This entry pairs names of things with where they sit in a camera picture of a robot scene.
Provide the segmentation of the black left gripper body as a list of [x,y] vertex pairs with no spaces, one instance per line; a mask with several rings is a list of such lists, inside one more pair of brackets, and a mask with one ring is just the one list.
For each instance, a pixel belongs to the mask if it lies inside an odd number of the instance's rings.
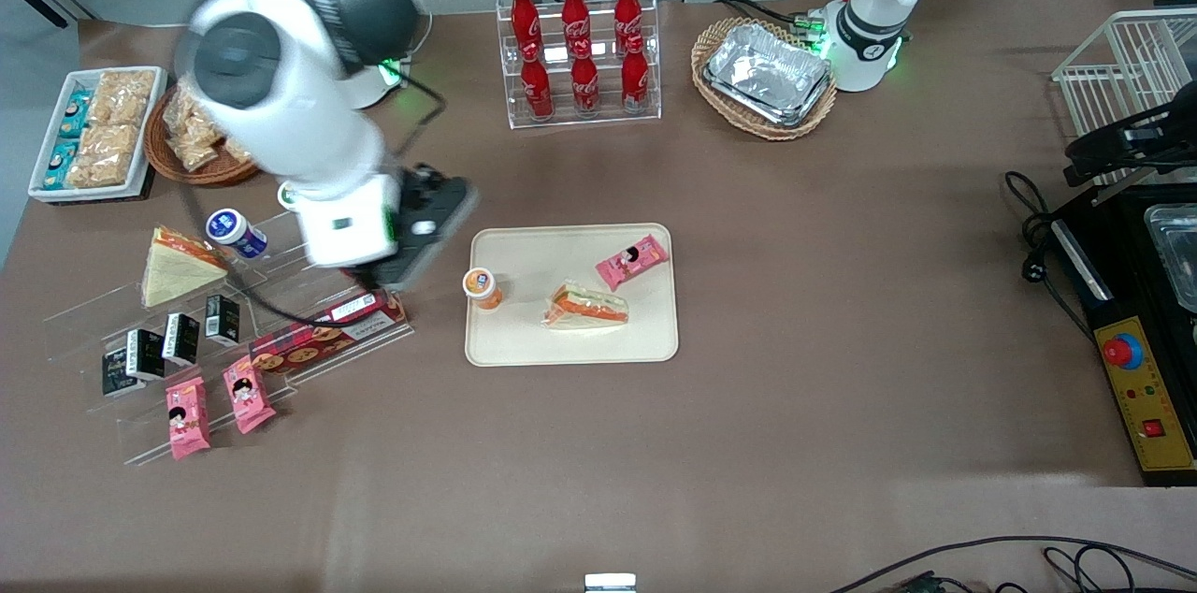
[[1193,167],[1193,97],[1175,97],[1078,137],[1065,149],[1070,164],[1064,178],[1070,187],[1080,187],[1123,168],[1171,173]]

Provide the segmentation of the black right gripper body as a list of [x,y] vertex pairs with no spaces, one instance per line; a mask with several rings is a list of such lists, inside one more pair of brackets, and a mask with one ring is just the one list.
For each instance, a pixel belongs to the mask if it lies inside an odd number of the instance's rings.
[[449,177],[435,167],[406,167],[400,176],[400,206],[391,212],[397,252],[360,266],[360,286],[367,290],[411,290],[440,255],[446,240],[478,202],[474,184]]

